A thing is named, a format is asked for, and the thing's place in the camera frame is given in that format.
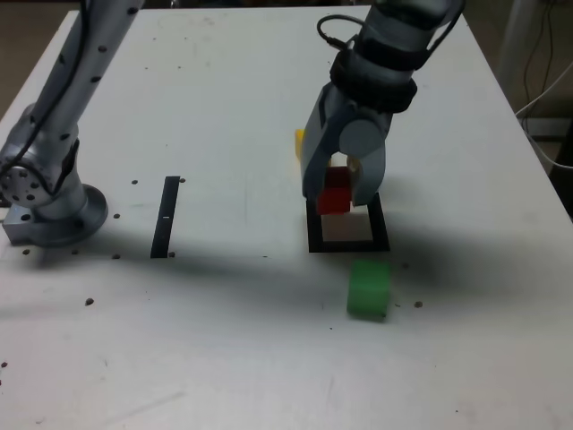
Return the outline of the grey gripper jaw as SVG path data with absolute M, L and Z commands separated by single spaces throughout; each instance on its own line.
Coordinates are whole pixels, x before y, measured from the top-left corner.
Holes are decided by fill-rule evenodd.
M 346 155 L 355 207 L 369 204 L 381 186 L 388 130 L 385 123 L 360 118 L 349 122 L 339 135 L 339 151 Z
M 339 150 L 341 125 L 337 120 L 344 101 L 336 87 L 323 87 L 304 128 L 301 178 L 303 196 L 308 202 L 317 202 L 329 160 Z

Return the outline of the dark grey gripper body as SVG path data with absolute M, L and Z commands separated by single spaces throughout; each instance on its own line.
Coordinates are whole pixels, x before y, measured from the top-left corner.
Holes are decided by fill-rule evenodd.
M 382 135 L 388 135 L 392 114 L 379 113 L 359 105 L 331 82 L 323 87 L 323 126 L 342 129 L 350 120 L 365 119 L 375 123 Z

